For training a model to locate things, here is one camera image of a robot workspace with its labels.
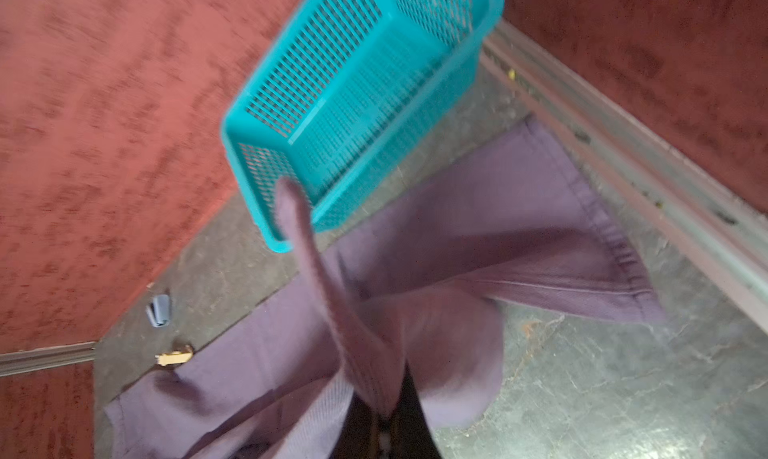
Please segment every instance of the red wall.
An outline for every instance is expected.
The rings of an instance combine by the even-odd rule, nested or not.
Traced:
[[[99,339],[216,213],[298,1],[0,0],[0,353]]]
[[[0,411],[0,457],[92,457],[93,364],[0,377]]]
[[[768,212],[768,0],[506,0],[504,18]]]

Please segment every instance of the baseboard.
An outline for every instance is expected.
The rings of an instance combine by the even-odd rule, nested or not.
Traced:
[[[0,354],[0,377],[92,361],[95,342]]]
[[[768,221],[507,22],[481,63],[768,332]]]

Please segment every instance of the purple fabric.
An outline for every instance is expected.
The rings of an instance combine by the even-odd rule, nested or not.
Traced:
[[[466,425],[498,393],[502,318],[486,298],[613,321],[663,315],[627,238],[535,118],[322,257],[367,328],[398,331],[430,427]],[[327,457],[360,384],[340,370],[311,276],[302,267],[192,361],[112,401],[113,457]]]

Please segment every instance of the laundry basket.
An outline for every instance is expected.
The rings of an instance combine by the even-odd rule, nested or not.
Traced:
[[[305,0],[222,124],[227,158],[267,245],[280,176],[316,231],[338,227],[475,79],[503,0]]]

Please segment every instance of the gray floor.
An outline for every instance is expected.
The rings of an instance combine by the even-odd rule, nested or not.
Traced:
[[[523,105],[482,71],[472,90],[345,228],[510,128]],[[505,381],[484,417],[436,433],[446,459],[768,457],[768,337],[667,241],[592,177],[640,251],[669,315],[615,325],[504,306]],[[325,234],[327,245],[342,231]],[[264,245],[235,196],[97,346],[96,458],[109,457],[101,408],[174,345],[196,349],[296,273]],[[144,305],[169,291],[172,324]]]

